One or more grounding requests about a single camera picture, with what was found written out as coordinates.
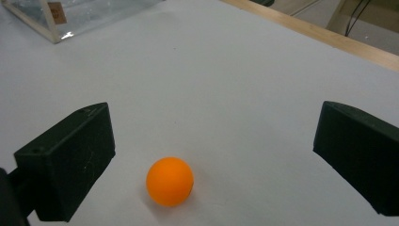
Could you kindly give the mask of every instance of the cable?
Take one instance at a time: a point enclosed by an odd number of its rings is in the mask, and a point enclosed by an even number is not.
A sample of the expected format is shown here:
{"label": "cable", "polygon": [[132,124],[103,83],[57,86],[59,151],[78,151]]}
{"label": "cable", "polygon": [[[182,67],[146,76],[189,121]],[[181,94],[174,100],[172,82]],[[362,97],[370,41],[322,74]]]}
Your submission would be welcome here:
{"label": "cable", "polygon": [[[366,5],[361,9],[361,12],[358,14],[358,16],[356,17],[355,21],[351,24],[353,17],[355,16],[356,11],[358,11],[358,8],[361,6],[361,4],[367,1]],[[369,3],[372,0],[361,0],[358,5],[356,6],[355,10],[353,10],[352,15],[350,16],[350,20],[348,22],[348,25],[346,26],[346,31],[345,31],[345,36],[348,37],[350,31],[352,30],[353,26],[355,25],[356,21],[358,20],[358,18],[360,17],[361,13],[363,13],[363,11],[367,8],[367,6],[369,5]]]}

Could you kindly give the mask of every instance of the ping pong ball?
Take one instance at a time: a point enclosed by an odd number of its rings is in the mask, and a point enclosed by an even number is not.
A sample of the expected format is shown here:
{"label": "ping pong ball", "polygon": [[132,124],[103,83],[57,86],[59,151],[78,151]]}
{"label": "ping pong ball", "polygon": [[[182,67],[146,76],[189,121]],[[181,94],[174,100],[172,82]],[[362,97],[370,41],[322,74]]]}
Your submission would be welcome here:
{"label": "ping pong ball", "polygon": [[150,197],[164,206],[182,203],[190,195],[193,184],[193,172],[177,157],[165,157],[155,162],[146,180]]}

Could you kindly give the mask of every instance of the floor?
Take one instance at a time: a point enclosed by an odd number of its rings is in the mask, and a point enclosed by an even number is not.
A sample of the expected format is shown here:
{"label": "floor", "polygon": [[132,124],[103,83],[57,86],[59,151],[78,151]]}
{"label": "floor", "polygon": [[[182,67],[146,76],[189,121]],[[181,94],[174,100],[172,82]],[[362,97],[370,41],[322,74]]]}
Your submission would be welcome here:
{"label": "floor", "polygon": [[[276,0],[271,8],[306,22],[327,27],[329,19],[339,3],[340,0]],[[368,24],[362,21],[361,17],[354,25],[349,38],[399,56],[399,33]]]}

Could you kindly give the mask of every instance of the clear plastic box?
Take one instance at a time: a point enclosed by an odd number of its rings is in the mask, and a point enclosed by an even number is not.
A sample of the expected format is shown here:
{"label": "clear plastic box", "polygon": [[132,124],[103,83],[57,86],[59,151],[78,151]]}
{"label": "clear plastic box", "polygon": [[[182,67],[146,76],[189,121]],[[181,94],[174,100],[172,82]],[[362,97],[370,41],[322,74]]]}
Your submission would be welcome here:
{"label": "clear plastic box", "polygon": [[53,43],[128,17],[163,0],[1,0]]}

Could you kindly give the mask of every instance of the table surface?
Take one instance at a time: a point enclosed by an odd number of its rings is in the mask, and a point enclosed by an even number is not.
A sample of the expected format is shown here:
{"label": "table surface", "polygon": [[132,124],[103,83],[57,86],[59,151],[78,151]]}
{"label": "table surface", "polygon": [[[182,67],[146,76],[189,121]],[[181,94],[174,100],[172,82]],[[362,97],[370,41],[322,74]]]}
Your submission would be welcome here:
{"label": "table surface", "polygon": [[[397,225],[312,151],[322,103],[399,125],[399,74],[215,0],[167,0],[53,45],[0,8],[0,166],[74,110],[108,102],[116,157],[69,225]],[[179,156],[189,199],[154,204]],[[32,225],[64,225],[39,222]]]}

